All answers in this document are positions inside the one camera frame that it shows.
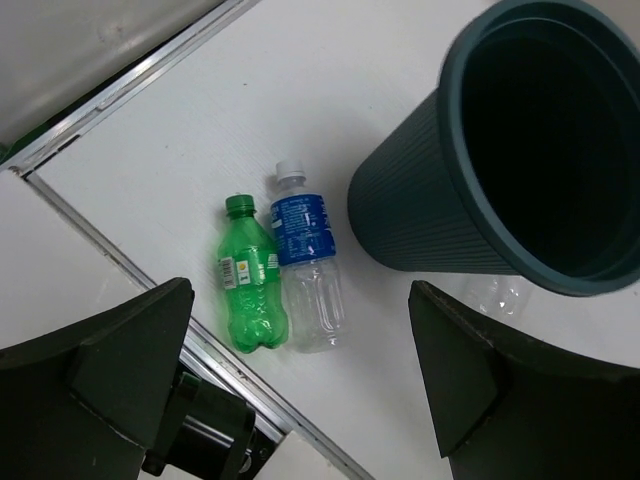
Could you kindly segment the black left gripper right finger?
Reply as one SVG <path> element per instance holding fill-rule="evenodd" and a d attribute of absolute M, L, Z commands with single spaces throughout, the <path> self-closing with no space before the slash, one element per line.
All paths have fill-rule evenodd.
<path fill-rule="evenodd" d="M 409 314 L 440 455 L 457 479 L 635 479 L 639 372 L 482 315 L 425 281 Z"/>

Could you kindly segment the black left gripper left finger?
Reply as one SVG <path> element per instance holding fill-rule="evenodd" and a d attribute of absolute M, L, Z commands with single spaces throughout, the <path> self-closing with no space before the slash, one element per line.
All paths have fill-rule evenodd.
<path fill-rule="evenodd" d="M 135 479 L 156 440 L 194 302 L 174 278 L 1 351 L 4 479 Z"/>

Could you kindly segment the clear unlabelled plastic bottle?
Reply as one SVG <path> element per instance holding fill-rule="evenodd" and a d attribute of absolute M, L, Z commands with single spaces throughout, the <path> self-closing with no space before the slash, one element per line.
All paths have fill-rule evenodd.
<path fill-rule="evenodd" d="M 532 290 L 521 276 L 470 275 L 461 301 L 487 317 L 509 321 L 521 315 Z"/>

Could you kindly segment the green plastic soda bottle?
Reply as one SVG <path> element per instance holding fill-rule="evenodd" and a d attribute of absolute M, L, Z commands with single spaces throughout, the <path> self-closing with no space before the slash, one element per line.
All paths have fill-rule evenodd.
<path fill-rule="evenodd" d="M 276 349 L 289 338 L 276 244 L 255 218 L 251 195 L 232 195 L 225 208 L 229 224 L 217 261 L 231 343 L 245 354 L 260 347 Z"/>

